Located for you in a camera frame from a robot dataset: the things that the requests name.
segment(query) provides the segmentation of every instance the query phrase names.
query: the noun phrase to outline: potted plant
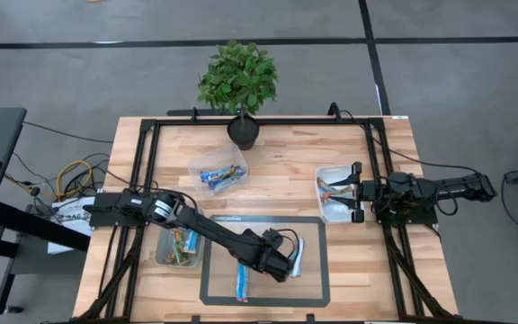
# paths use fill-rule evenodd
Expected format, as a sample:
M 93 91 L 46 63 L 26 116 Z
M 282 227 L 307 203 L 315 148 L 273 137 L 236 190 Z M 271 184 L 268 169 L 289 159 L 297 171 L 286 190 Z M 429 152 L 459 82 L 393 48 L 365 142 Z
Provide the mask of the potted plant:
M 259 124 L 250 114 L 255 115 L 265 100 L 275 99 L 277 69 L 267 51 L 253 43 L 243 46 L 232 40 L 218 50 L 200 77 L 197 101 L 205 101 L 216 112 L 228 109 L 238 115 L 227 126 L 228 135 L 240 149 L 250 149 L 259 135 Z

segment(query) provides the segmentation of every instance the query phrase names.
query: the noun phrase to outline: gray floor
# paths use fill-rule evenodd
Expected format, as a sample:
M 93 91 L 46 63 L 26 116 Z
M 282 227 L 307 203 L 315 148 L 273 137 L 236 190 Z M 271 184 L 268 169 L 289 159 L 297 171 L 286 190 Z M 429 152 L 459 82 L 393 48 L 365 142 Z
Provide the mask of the gray floor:
M 518 1 L 368 0 L 376 37 L 518 36 Z M 151 41 L 234 37 L 361 37 L 356 1 L 197 2 L 0 0 L 0 42 Z M 354 114 L 378 114 L 364 45 L 269 46 L 279 93 L 263 114 L 324 113 L 332 101 Z M 0 50 L 0 106 L 27 119 L 110 139 L 125 115 L 164 115 L 196 103 L 197 76 L 213 48 Z M 463 164 L 495 188 L 518 167 L 518 44 L 383 45 L 380 63 L 393 114 L 409 115 L 422 159 Z M 93 144 L 25 127 L 16 152 L 44 176 L 93 152 Z M 8 169 L 33 179 L 16 159 Z M 426 167 L 431 178 L 460 172 Z M 507 187 L 518 218 L 518 186 Z M 31 200 L 3 183 L 0 200 Z M 460 203 L 440 217 L 443 248 L 460 313 L 518 322 L 518 228 L 500 201 Z M 4 269 L 0 259 L 0 280 Z M 22 275 L 10 302 L 26 307 L 0 323 L 66 320 L 79 274 Z

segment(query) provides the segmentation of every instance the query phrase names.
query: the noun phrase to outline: plastic container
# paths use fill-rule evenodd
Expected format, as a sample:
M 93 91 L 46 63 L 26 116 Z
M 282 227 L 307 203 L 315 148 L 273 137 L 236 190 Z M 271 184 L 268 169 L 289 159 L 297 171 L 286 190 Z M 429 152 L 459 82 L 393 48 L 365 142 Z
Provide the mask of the plastic container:
M 217 171 L 225 167 L 240 166 L 244 174 L 229 186 L 212 190 L 206 183 L 201 181 L 201 171 Z M 189 161 L 189 174 L 195 185 L 195 189 L 203 194 L 218 194 L 227 188 L 241 185 L 249 174 L 249 167 L 243 159 L 243 154 L 235 144 L 229 144 L 223 148 L 217 148 Z
M 317 203 L 319 204 L 319 211 L 325 223 L 350 223 L 351 214 L 353 210 L 350 210 L 347 206 L 340 202 L 329 200 L 325 203 L 321 202 L 321 189 L 317 185 L 317 178 L 320 177 L 328 184 L 333 182 L 344 180 L 347 176 L 352 173 L 352 166 L 324 166 L 320 167 L 315 171 L 315 190 L 317 192 Z M 334 186 L 335 189 L 341 190 L 346 185 Z M 353 193 L 346 195 L 345 197 L 353 198 Z
M 187 240 L 189 236 L 188 231 L 183 232 L 183 239 Z M 199 262 L 201 255 L 201 243 L 203 239 L 201 235 L 197 237 L 195 254 L 191 254 L 189 257 L 189 263 L 186 265 L 177 265 L 167 262 L 165 259 L 172 254 L 173 251 L 173 231 L 171 229 L 161 229 L 159 233 L 159 240 L 157 242 L 157 249 L 155 252 L 155 262 L 161 266 L 176 266 L 176 267 L 194 267 Z

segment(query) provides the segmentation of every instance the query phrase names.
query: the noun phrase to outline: wooden table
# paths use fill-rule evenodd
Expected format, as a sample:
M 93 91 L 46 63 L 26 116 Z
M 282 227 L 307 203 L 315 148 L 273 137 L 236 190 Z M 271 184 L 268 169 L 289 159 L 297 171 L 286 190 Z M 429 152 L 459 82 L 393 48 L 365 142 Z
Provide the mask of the wooden table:
M 121 118 L 112 147 L 109 170 L 128 180 L 140 122 L 139 117 Z M 389 146 L 418 158 L 409 120 L 385 117 L 385 124 Z M 160 136 L 154 179 L 161 187 L 192 195 L 207 216 L 319 216 L 314 185 L 318 167 L 361 161 L 362 179 L 372 178 L 369 151 L 361 128 L 354 125 L 269 125 L 262 126 L 255 146 L 243 152 L 250 169 L 246 183 L 216 197 L 203 197 L 192 186 L 187 164 L 203 152 L 230 143 L 226 127 L 164 126 Z M 142 175 L 148 149 L 144 151 Z M 378 159 L 384 173 L 382 157 Z M 392 155 L 392 159 L 396 171 L 422 174 L 419 164 L 397 155 Z M 107 192 L 119 192 L 127 186 L 109 175 L 105 179 Z M 148 226 L 131 320 L 191 320 L 192 315 L 201 315 L 201 320 L 216 321 L 305 320 L 309 313 L 315 314 L 316 320 L 395 320 L 397 311 L 383 233 L 369 209 L 366 208 L 363 224 L 326 226 L 331 302 L 325 308 L 205 306 L 199 299 L 201 262 L 189 270 L 157 265 L 154 255 L 160 229 Z M 456 312 L 439 239 L 425 226 L 408 226 L 408 231 L 418 276 L 444 308 Z M 91 238 L 74 316 L 87 310 L 97 296 L 111 232 L 112 229 L 101 228 Z M 131 231 L 127 247 L 133 237 Z M 115 242 L 112 251 L 116 250 L 116 245 Z M 114 255 L 113 252 L 107 267 L 107 279 L 111 277 Z M 407 312 L 413 314 L 408 283 L 404 275 L 401 277 Z M 125 277 L 118 293 L 116 316 L 122 314 L 126 287 Z

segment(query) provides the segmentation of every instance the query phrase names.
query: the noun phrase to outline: green plant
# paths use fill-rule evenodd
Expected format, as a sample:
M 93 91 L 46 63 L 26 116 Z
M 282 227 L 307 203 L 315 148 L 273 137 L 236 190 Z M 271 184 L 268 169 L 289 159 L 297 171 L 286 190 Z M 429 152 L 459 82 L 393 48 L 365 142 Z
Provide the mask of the green plant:
M 232 40 L 226 47 L 218 46 L 219 54 L 211 56 L 208 72 L 200 78 L 199 97 L 214 110 L 241 109 L 255 114 L 265 100 L 274 100 L 277 93 L 277 69 L 266 50 L 253 43 L 247 47 Z

